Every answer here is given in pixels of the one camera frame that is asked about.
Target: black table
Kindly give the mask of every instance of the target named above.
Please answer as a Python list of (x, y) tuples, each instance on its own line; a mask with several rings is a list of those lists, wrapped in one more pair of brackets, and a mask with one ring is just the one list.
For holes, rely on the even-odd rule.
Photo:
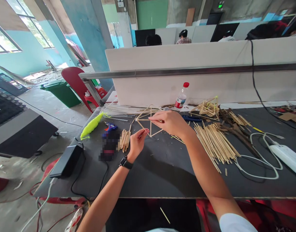
[[(285, 124), (279, 124), (277, 119), (265, 111), (264, 108), (235, 109), (234, 113), (242, 115), (254, 127), (272, 134), (285, 137), (284, 140), (274, 138), (280, 144), (290, 147), (296, 152), (296, 130)], [(102, 150), (101, 134), (106, 128), (103, 121), (116, 124), (120, 131), (129, 130), (129, 125), (133, 121), (130, 118), (128, 122), (111, 120), (103, 118), (98, 127), (90, 134), (91, 138), (83, 141), (85, 147), (86, 162), (80, 177), (74, 184), (73, 190), (88, 197), (95, 197), (100, 190), (102, 179), (105, 186), (107, 181), (118, 168), (119, 162), (126, 153), (119, 151), (115, 154), (113, 161), (108, 162), (109, 168), (99, 161), (99, 154)], [(143, 126), (150, 127), (148, 121), (141, 121)], [(132, 133), (141, 129), (137, 122), (132, 124)], [(155, 125), (152, 126), (152, 133), (159, 130)], [(232, 145), (241, 155), (253, 156), (252, 153), (235, 136), (229, 134), (226, 136)], [(275, 167), (278, 167), (277, 161), (272, 154), (263, 146), (263, 140), (255, 138), (254, 144), (258, 151)], [(51, 197), (75, 197), (71, 193), (70, 187), (79, 174), (83, 164), (83, 157), (79, 160), (71, 177), (59, 179), (52, 186)], [(274, 177), (275, 173), (268, 166), (245, 158), (239, 158), (239, 164), (249, 173), (257, 176)], [(259, 179), (244, 174), (235, 164), (219, 165), (224, 178), (232, 195), (237, 199), (261, 198), (261, 199), (296, 199), (296, 174), (290, 170), (284, 163), (283, 170), (279, 171), (279, 179), (267, 180)], [(50, 178), (47, 177), (34, 196), (45, 197), (48, 194)], [(122, 191), (122, 198), (205, 198), (205, 194), (194, 175), (190, 158), (186, 147), (174, 138), (162, 131), (152, 138), (148, 137), (142, 153), (138, 156), (132, 170), (129, 172)]]

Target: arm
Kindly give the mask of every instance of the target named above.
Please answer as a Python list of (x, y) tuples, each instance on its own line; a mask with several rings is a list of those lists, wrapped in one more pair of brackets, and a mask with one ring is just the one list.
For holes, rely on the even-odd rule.
[[(128, 162), (134, 163), (135, 159), (144, 147), (144, 140), (148, 133), (148, 129), (141, 129), (131, 135), (131, 149), (128, 154)], [(103, 229), (117, 203), (128, 173), (129, 170), (127, 168), (122, 166), (118, 167), (116, 172), (92, 203), (90, 209), (82, 219), (77, 232), (99, 232)]]
[(176, 135), (184, 141), (195, 176), (207, 195), (218, 220), (225, 213), (234, 213), (246, 219), (221, 175), (209, 159), (195, 131), (184, 121), (180, 114), (173, 111), (162, 111), (157, 112), (149, 119), (153, 120), (154, 124), (169, 134)]

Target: green wall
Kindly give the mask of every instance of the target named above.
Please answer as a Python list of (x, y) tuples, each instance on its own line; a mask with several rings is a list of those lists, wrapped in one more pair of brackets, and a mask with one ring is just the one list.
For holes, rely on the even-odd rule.
[(117, 9), (115, 4), (103, 4), (106, 22), (117, 23), (119, 22)]
[(168, 0), (137, 1), (138, 29), (166, 28)]

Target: power strip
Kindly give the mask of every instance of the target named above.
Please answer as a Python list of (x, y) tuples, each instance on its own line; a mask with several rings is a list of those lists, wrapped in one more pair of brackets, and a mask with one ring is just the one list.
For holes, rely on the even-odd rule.
[(296, 173), (296, 153), (285, 145), (271, 145), (271, 151)]

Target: white sleeve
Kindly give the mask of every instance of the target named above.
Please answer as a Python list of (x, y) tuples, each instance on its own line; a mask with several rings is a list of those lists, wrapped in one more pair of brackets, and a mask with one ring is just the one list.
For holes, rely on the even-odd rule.
[(232, 213), (221, 216), (220, 228), (222, 232), (257, 232), (247, 219)]

